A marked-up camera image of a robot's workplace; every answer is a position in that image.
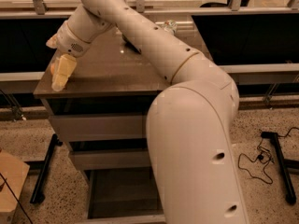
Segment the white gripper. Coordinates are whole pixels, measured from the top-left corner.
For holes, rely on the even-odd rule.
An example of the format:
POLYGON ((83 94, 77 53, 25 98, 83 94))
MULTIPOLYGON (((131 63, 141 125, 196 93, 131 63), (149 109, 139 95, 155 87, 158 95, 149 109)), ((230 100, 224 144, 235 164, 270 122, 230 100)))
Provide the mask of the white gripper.
POLYGON ((74 23, 65 21, 47 42, 46 46, 51 49, 59 50, 64 55, 57 57, 55 71, 52 75, 51 87, 54 91, 62 91, 73 74, 77 59, 83 56, 91 46, 91 35, 87 29, 79 28, 74 23))

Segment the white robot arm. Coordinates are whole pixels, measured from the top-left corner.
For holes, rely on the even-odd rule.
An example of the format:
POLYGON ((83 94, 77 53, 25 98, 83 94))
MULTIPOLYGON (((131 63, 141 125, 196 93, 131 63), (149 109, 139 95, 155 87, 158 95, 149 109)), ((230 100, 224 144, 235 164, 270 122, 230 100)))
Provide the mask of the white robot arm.
POLYGON ((249 224, 229 134, 239 107, 232 78, 125 0, 80 1, 47 43, 59 54, 52 88, 61 91, 94 39, 117 27, 170 84, 151 104, 146 123, 166 223, 249 224))

